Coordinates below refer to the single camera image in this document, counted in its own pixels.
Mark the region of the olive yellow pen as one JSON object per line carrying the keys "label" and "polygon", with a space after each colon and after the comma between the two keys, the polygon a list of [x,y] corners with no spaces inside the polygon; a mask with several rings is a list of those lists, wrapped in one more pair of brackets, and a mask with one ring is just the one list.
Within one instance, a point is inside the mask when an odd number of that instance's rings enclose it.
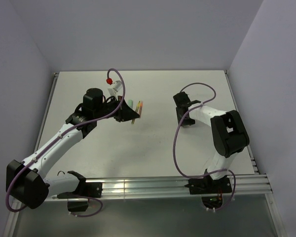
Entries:
{"label": "olive yellow pen", "polygon": [[[141,101],[139,101],[139,102],[137,103],[137,105],[136,105],[136,108],[135,108],[135,112],[136,112],[136,113],[138,113],[138,111],[139,111],[140,103],[141,103]],[[132,119],[131,124],[134,124],[134,123],[135,123],[135,120],[136,120],[136,118]]]}

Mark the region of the green highlighter pen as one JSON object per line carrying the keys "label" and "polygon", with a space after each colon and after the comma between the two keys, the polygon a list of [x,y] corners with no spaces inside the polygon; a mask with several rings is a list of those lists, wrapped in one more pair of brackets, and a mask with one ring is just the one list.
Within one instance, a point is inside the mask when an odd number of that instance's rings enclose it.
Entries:
{"label": "green highlighter pen", "polygon": [[128,106],[130,107],[130,108],[132,108],[133,107],[133,100],[128,100]]}

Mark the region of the orange thin pen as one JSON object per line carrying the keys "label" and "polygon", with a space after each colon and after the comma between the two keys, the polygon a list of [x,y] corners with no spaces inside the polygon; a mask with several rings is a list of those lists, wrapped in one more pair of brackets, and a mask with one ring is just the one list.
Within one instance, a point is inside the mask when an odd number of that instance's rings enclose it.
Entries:
{"label": "orange thin pen", "polygon": [[143,101],[140,101],[140,105],[139,105],[139,109],[138,109],[138,114],[139,114],[139,118],[141,118],[142,115],[142,109],[143,109]]}

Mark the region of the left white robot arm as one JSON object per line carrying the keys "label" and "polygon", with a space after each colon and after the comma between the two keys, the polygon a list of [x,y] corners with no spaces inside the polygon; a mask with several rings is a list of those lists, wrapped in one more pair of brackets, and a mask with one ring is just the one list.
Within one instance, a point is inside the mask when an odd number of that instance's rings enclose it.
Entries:
{"label": "left white robot arm", "polygon": [[5,204],[10,211],[9,198],[14,197],[26,207],[35,209],[47,197],[69,193],[81,197],[86,192],[86,178],[68,171],[64,175],[47,179],[47,173],[54,164],[75,144],[83,140],[102,119],[114,118],[117,122],[138,119],[140,116],[131,109],[123,97],[107,102],[103,91],[90,88],[83,96],[73,114],[61,129],[45,145],[21,162],[11,161],[6,169]]}

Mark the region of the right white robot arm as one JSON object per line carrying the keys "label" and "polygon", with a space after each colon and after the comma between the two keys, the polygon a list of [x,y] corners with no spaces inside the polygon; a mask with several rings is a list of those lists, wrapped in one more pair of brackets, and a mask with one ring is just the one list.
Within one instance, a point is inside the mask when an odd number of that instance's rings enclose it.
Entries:
{"label": "right white robot arm", "polygon": [[227,175],[234,158],[250,143],[243,121],[236,110],[221,111],[206,106],[198,100],[191,101],[183,91],[174,95],[173,99],[178,120],[173,143],[174,161],[176,161],[177,136],[181,127],[191,126],[199,121],[211,128],[216,152],[201,177],[207,177],[203,182],[204,188],[213,193],[221,186],[220,179]]}

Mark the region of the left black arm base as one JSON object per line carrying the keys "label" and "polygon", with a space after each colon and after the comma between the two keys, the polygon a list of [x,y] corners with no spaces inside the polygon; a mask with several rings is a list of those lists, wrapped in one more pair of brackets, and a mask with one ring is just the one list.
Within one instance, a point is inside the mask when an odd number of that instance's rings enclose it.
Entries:
{"label": "left black arm base", "polygon": [[73,198],[84,198],[85,200],[76,200],[68,201],[67,209],[70,213],[79,215],[89,216],[90,214],[85,214],[87,209],[91,207],[91,202],[96,202],[99,204],[98,209],[95,211],[95,214],[98,214],[102,208],[103,203],[99,198],[102,195],[102,186],[101,182],[87,182],[85,187],[79,193],[70,193],[65,192],[57,195],[57,199],[73,199]]}

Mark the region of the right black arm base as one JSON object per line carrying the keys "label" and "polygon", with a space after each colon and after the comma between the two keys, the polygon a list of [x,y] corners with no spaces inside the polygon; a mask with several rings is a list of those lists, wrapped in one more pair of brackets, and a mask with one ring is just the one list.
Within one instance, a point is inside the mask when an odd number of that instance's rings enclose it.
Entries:
{"label": "right black arm base", "polygon": [[217,209],[223,205],[223,194],[232,193],[230,179],[227,176],[218,180],[213,180],[210,176],[202,179],[189,179],[185,185],[189,189],[191,195],[208,195],[210,197],[202,197],[202,202],[206,208]]}

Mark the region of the aluminium front rail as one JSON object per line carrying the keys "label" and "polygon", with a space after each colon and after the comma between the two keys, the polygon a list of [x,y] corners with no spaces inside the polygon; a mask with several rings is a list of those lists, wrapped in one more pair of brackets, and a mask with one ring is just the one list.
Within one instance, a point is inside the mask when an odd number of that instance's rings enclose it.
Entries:
{"label": "aluminium front rail", "polygon": [[55,179],[68,171],[84,176],[87,182],[101,183],[101,196],[90,202],[81,217],[69,213],[66,199],[48,197],[38,208],[24,207],[20,201],[12,205],[20,209],[17,218],[24,220],[33,214],[35,227],[63,226],[68,233],[84,235],[107,232],[112,228],[170,230],[171,235],[182,231],[188,235],[189,224],[208,224],[210,229],[231,225],[253,214],[267,216],[266,195],[273,189],[266,174],[258,171],[255,159],[245,149],[232,163],[228,174],[235,193],[224,194],[225,207],[207,210],[200,195],[191,195],[188,180],[204,173],[215,149],[205,145],[130,143],[112,145],[82,141],[70,148],[47,173]]}

